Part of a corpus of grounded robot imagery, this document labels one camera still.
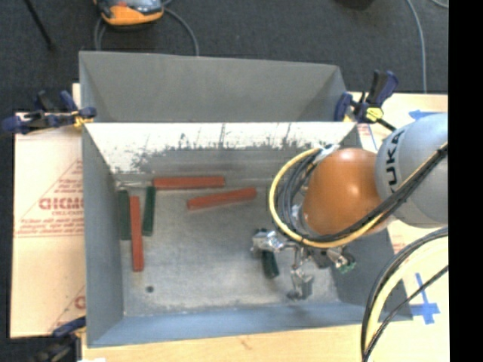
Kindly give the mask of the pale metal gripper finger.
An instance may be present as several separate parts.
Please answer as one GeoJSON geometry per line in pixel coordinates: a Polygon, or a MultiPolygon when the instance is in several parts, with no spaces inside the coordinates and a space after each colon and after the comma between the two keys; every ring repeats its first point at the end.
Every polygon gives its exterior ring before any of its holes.
{"type": "Polygon", "coordinates": [[[288,292],[290,300],[305,300],[312,295],[314,277],[304,271],[304,265],[309,261],[308,250],[303,247],[294,249],[294,261],[290,270],[292,288],[288,292]]]}
{"type": "Polygon", "coordinates": [[[261,253],[263,251],[270,253],[278,253],[285,246],[285,243],[279,238],[275,231],[260,230],[252,237],[253,253],[261,253]]]}

